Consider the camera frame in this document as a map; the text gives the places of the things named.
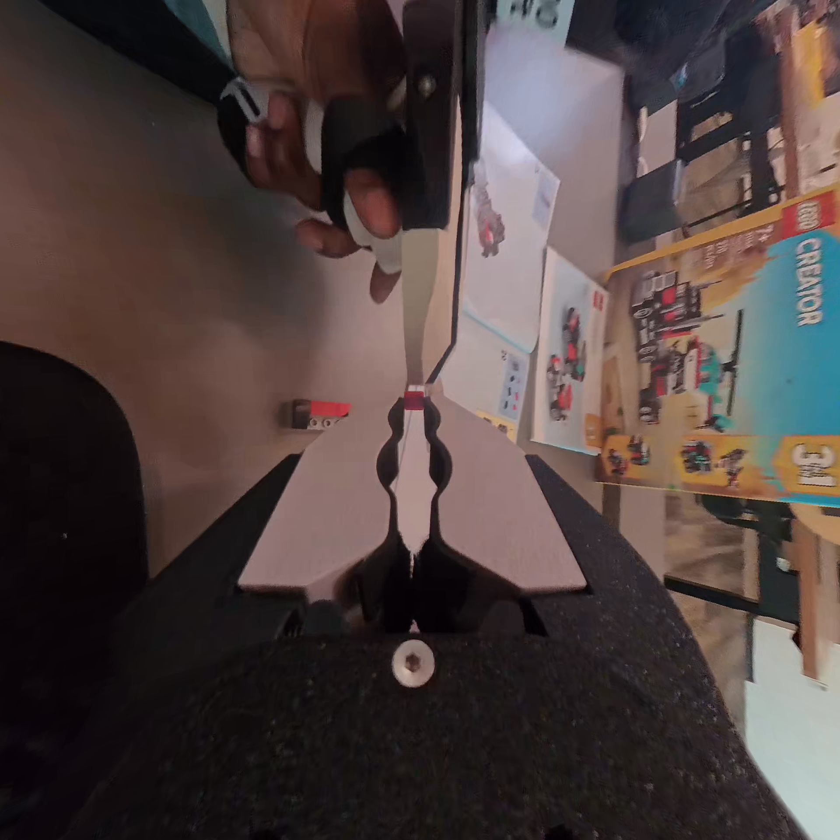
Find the yellow toy brick box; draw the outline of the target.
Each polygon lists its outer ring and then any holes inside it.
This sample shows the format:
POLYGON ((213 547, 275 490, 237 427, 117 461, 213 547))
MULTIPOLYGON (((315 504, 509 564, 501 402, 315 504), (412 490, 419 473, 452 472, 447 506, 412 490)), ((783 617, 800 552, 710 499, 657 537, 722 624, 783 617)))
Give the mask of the yellow toy brick box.
POLYGON ((838 508, 838 185, 630 259, 605 290, 599 482, 838 508))

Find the open instruction booklet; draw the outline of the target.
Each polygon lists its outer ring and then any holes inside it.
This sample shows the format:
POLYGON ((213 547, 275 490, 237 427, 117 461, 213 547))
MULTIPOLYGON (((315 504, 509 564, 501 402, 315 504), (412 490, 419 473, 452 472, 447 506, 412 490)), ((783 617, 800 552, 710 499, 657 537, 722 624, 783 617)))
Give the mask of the open instruction booklet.
POLYGON ((489 103, 479 152, 457 343, 439 380, 450 400, 516 443, 560 178, 489 103))

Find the grey desk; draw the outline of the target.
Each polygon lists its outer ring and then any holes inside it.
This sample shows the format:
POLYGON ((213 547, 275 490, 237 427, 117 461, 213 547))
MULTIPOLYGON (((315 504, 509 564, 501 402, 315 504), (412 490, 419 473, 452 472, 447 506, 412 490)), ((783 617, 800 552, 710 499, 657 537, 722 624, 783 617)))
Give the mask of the grey desk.
POLYGON ((298 396, 390 406, 403 306, 372 260, 301 245, 294 201, 248 184, 214 109, 40 2, 2 2, 2 340, 120 405, 150 574, 286 454, 298 396))

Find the black box with teal print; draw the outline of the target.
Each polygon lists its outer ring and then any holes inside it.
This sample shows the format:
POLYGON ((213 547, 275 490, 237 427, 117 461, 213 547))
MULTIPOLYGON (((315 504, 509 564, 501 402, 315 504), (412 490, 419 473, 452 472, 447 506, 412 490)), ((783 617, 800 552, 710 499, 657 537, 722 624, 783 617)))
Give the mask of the black box with teal print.
POLYGON ((629 78, 628 106, 654 113, 671 102, 686 103, 703 98, 722 81, 726 72, 725 41, 717 40, 696 49, 681 66, 667 76, 646 70, 629 78))

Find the black chair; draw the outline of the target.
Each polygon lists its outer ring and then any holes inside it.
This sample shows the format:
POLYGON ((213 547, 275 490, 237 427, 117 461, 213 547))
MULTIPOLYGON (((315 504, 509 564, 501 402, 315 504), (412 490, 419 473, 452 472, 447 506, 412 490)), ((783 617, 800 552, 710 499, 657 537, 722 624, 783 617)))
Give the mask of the black chair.
POLYGON ((3 830, 88 718, 113 622, 148 579, 140 460, 119 404, 75 365, 3 341, 3 830))

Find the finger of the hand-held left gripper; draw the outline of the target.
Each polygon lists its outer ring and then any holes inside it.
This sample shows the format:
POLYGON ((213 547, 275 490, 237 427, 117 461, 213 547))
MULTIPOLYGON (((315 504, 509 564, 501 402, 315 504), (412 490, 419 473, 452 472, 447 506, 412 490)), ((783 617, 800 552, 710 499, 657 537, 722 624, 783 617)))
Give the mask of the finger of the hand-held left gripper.
POLYGON ((423 384, 427 389, 440 376, 457 343, 474 180, 474 166, 470 165, 459 199, 453 202, 450 224, 438 232, 434 284, 423 326, 423 384))
POLYGON ((406 384, 425 385, 451 344, 451 232, 416 229, 402 240, 406 384))

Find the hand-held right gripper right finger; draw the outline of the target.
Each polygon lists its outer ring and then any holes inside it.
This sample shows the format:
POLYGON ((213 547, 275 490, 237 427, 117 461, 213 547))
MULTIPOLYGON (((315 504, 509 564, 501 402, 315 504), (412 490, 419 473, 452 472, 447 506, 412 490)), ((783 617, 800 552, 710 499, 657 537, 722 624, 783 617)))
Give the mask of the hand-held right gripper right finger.
POLYGON ((519 595, 582 592, 586 580, 523 451, 444 395, 426 399, 430 537, 519 595))

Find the dark pouch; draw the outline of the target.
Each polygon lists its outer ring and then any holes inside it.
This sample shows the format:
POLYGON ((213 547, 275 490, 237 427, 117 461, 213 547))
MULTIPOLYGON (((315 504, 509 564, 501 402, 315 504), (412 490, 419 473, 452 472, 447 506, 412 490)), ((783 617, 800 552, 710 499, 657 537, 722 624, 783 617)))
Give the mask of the dark pouch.
POLYGON ((624 188, 617 220, 624 243, 639 244, 682 228, 685 169, 685 163, 676 158, 624 188))

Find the closed instruction booklet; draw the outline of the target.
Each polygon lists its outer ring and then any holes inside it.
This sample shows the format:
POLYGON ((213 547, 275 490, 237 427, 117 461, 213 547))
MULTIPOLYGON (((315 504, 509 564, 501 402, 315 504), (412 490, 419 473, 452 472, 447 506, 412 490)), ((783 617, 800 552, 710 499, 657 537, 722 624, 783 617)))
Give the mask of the closed instruction booklet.
POLYGON ((607 291, 548 248, 535 357, 531 440, 585 455, 602 450, 607 291))

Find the black metal frame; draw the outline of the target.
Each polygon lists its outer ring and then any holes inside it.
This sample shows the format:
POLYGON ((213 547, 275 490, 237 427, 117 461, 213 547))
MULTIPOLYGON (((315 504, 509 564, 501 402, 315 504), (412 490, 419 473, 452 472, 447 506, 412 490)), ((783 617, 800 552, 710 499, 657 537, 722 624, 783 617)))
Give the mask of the black metal frame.
POLYGON ((697 234, 786 198, 783 108, 718 111, 679 105, 676 151, 684 164, 680 213, 684 235, 697 234))

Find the grey and red brick assembly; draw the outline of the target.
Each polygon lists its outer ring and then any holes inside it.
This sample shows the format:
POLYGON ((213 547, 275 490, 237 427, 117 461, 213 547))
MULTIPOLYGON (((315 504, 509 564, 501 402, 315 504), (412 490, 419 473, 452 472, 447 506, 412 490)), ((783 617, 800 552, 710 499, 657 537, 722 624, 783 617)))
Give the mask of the grey and red brick assembly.
POLYGON ((346 402, 296 399, 290 404, 290 427, 297 430, 324 431, 350 415, 346 402))

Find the person's left hand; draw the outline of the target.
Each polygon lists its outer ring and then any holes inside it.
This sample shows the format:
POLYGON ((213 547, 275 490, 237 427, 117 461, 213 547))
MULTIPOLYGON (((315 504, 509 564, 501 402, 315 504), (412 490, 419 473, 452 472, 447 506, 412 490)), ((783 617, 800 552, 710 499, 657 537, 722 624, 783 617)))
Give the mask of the person's left hand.
POLYGON ((302 102, 357 96, 386 103, 405 76, 392 10, 380 1, 234 1, 226 15, 238 75, 280 84, 266 118, 246 129, 248 178, 320 212, 321 179, 304 150, 302 102))

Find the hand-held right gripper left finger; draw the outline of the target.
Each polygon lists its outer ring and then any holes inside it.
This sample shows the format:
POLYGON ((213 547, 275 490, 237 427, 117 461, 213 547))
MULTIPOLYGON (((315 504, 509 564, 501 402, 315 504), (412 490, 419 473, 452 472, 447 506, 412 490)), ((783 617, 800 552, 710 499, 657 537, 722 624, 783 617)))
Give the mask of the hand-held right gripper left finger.
POLYGON ((382 597, 400 538, 391 485, 404 400, 352 413, 291 471, 238 587, 304 597, 382 597))

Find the white box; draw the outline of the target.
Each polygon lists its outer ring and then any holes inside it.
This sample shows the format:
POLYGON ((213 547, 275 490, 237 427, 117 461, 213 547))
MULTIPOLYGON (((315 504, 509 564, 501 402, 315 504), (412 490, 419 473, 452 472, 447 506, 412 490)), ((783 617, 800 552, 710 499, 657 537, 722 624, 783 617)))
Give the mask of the white box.
POLYGON ((839 838, 839 651, 819 679, 802 673, 790 626, 752 625, 745 740, 754 762, 809 838, 839 838))

